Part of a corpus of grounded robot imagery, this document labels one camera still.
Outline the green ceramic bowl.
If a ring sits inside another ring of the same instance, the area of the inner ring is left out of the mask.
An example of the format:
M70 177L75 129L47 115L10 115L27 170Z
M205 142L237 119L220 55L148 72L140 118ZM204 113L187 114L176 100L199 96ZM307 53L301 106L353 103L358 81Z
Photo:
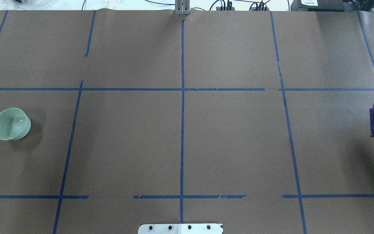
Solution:
M31 120L20 108L8 108L0 112L0 140L22 139L30 129Z

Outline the black box device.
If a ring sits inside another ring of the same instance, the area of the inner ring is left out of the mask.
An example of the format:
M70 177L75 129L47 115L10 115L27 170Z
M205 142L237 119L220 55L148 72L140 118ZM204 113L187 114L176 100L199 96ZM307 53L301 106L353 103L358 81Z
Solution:
M343 0L294 0L291 11L344 12Z

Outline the aluminium frame post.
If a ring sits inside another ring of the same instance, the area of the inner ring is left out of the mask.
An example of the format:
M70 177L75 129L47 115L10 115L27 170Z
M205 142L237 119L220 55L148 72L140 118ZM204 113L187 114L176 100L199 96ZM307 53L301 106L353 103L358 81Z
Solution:
M190 15L190 0L175 0L175 15Z

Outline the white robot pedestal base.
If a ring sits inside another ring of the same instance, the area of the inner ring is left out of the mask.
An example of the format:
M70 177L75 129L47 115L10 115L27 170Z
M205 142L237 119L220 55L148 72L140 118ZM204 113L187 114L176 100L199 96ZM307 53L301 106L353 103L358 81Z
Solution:
M138 234L223 234L223 224L187 223L187 224L144 224L138 228Z

